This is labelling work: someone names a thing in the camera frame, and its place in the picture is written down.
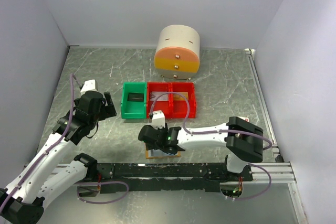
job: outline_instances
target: purple cable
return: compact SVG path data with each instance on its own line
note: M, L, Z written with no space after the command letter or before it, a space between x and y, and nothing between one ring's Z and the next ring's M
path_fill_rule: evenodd
M93 182L93 183L90 183L90 182L88 182L88 183L81 183L81 182L75 183L75 185L78 185L78 186L101 186L101 185L111 185L111 184L124 185L126 187L126 192L117 199L113 199L113 200L105 201L105 202L95 202L95 201L84 200L83 198L81 198L79 196L79 188L77 187L77 197L80 201L83 201L85 203L95 204L95 205L105 205L105 204L114 203L118 200L121 200L122 198L124 198L126 196L126 194L130 190L130 187L128 186L128 184L126 184L123 181L107 181L107 182L99 182L99 183L98 182L97 183L95 183L95 182Z
M219 131L200 131L200 132L191 132L191 131L189 131L189 130L186 128L185 123L186 123L186 121L187 121L187 119L188 119L188 116L189 116L189 113L190 113L190 105L189 105L189 102L188 102L187 98L186 98L184 95L182 95L182 94L180 94L180 93L178 93L178 92L166 92L166 93L163 93L163 94L159 95L158 97L156 97L155 100L154 100L154 102L153 102L153 104L152 104L152 106L151 106L151 109L150 109L149 114L152 114L152 113L153 113L153 111L154 111L154 106L155 106L157 100L158 100L161 96L163 96L163 95L165 95L165 94L177 94L177 95L179 95L180 97L182 97L182 98L184 99L184 101L186 102L186 104L187 104L187 114L185 115L185 118L183 119L183 122L182 122L182 128L183 128L184 131L187 132L188 134L191 134L191 135L193 135L193 134L194 134L194 135L203 135L203 134L214 134L214 133L218 133L218 132L220 132L220 133L243 134L243 135L248 135L248 136L254 136L254 137L257 137L257 138L259 138L259 139L262 139L262 140L266 141L266 142L268 143L268 146L264 147L263 150L267 150L267 149L271 148L272 145L273 145L273 143L272 143L272 141L271 141L270 139L268 139L268 138L266 138L266 137L264 137L264 136L260 136L260 135L257 135L257 134L255 134L255 133L246 132L246 131L238 131L238 130L219 130Z
M69 120L68 120L68 124L67 127L65 128L62 136L59 138L58 141L56 141L53 145L51 145L49 148L46 149L46 153L49 153L53 148L55 148L61 141L62 139L66 136L66 134L68 133L68 130L70 128L71 125L71 121L72 121L72 114L73 114L73 107L74 107L74 99L75 99L75 92L74 92L74 85L73 85L73 79L76 79L76 77L74 76L73 73L70 74L70 86L71 86L71 107L70 107L70 114L69 114ZM31 173L34 171L35 167L41 162L41 160L46 156L45 153L42 153L36 160L35 162L31 165L31 167L28 169L28 171L25 173L25 175L22 176L22 178L20 179L20 181L17 183L18 187L15 187L6 197L6 199L4 200L4 202L1 204L0 206L0 212L2 212L6 206L6 204L8 203L8 201L10 200L10 198L14 195L14 193L16 193L16 191L18 190L18 188L23 184L23 182L31 175Z
M182 94L180 94L180 93L178 93L178 92L166 92L166 93L163 93L163 94L161 94L160 96L156 97L155 100L154 100L154 102L153 102L153 104L152 104L152 106L151 106L151 109L150 109L150 112L149 112L150 115L153 114L154 106L155 106L157 100L158 100L161 96L163 96L163 95L165 95L165 94L177 94L177 95L179 95L180 97L182 97L182 98L184 99L184 101L186 102L186 104L187 104L187 114L185 115L185 118L183 119L183 122L182 122L182 128L184 129L185 132L187 132L188 134L191 134L191 135L192 135L192 134L195 134L195 135L202 135L202 134L213 134L213 133L218 133L218 131L200 131L200 132L191 132L191 131L189 131L189 130L185 127L185 123L186 123L186 121L187 121L187 119L188 119L188 116L189 116L189 113L190 113L190 105L189 105L189 102L188 102L187 98L186 98L184 95L182 95ZM266 137L263 137L263 136L259 136L259 135L254 134L254 133L245 132L245 131L237 131L237 130L219 130L219 132L221 132L221 133L235 133L235 134L243 134L243 135L254 136L254 137L260 138L260 139L262 139L262 140L264 140L264 141L266 141L266 142L268 143L268 146L266 146L263 150L267 150L267 149L269 149L269 148L272 147L272 141L271 141L270 139L268 139L268 138L266 138ZM264 194L266 191L268 191L268 189L269 189L269 188L271 187L271 185L272 185L272 178L271 178L271 175L270 175L270 173L269 173L266 169L264 169L263 167L261 167L261 166L259 166L259 165L255 165L255 164L252 164L252 163L247 163L247 164L250 165L250 166L254 166L254 167L257 167L257 168L263 170L263 171L267 174L267 176L268 176L268 178L269 178L269 183L268 183L267 187L266 187L264 190L262 190L261 192L259 192L258 194L255 194L255 195L252 195L252 196L249 196L249 197L245 197L245 198L242 198L242 199L239 199L239 198L238 198L238 199L236 199L236 200L246 200L246 199L253 199L253 198L256 198L256 197L258 197L258 196Z

